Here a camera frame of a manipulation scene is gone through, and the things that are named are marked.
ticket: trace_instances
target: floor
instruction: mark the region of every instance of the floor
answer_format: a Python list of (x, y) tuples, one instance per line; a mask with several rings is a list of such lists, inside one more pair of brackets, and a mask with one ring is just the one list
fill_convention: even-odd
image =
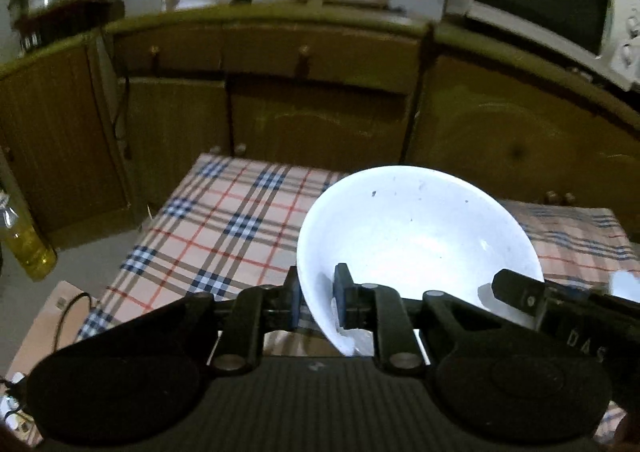
[(2, 247), (0, 274), (0, 374), (5, 372), (20, 348), (31, 323), (47, 297), (61, 280), (95, 297), (113, 282), (118, 267), (140, 236), (137, 230), (61, 251), (58, 264), (42, 282), (34, 283), (11, 251)]

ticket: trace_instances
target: bottle of cooking oil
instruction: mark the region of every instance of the bottle of cooking oil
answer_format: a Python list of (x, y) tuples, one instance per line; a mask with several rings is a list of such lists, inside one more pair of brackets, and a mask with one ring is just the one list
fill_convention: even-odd
[(26, 215), (19, 215), (11, 197), (0, 191), (0, 237), (34, 281), (42, 280), (54, 268), (58, 257), (36, 231)]

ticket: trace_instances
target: table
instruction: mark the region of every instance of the table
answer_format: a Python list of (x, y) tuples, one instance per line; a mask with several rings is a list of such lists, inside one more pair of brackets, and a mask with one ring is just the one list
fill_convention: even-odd
[[(175, 301), (207, 291), (232, 299), (248, 287), (284, 282), (296, 263), (296, 241), (313, 202), (344, 174), (202, 154), (154, 219), (79, 339)], [(538, 254), (545, 278), (607, 287), (619, 269), (640, 278), (640, 262), (607, 209), (502, 201)], [(266, 354), (336, 355), (303, 310), (296, 333), (274, 331)], [(622, 418), (612, 406), (598, 429), (606, 440)]]

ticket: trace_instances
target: checkered tablecloth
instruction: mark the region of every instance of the checkered tablecloth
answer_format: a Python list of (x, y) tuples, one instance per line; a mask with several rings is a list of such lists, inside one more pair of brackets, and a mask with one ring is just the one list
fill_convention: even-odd
[[(341, 174), (290, 165), (201, 155), (120, 268), (79, 338), (95, 335), (184, 295), (207, 291), (235, 298), (260, 284), (281, 285), (296, 263), (300, 226), (313, 202)], [(546, 278), (606, 287), (640, 263), (610, 210), (503, 205), (520, 223)], [(276, 331), (265, 353), (331, 355), (308, 312), (298, 333)], [(615, 428), (612, 408), (599, 434)]]

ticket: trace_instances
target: white bowl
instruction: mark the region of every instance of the white bowl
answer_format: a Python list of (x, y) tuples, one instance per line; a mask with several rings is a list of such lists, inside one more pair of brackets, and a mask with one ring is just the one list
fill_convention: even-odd
[(539, 281), (526, 234), (496, 200), (463, 180), (420, 167), (379, 167), (329, 188), (309, 210), (298, 239), (298, 277), (306, 304), (344, 355), (358, 349), (332, 308), (334, 269), (345, 262), (355, 283), (395, 288), (421, 299), (445, 291), (523, 326), (533, 318), (496, 300), (503, 268)]

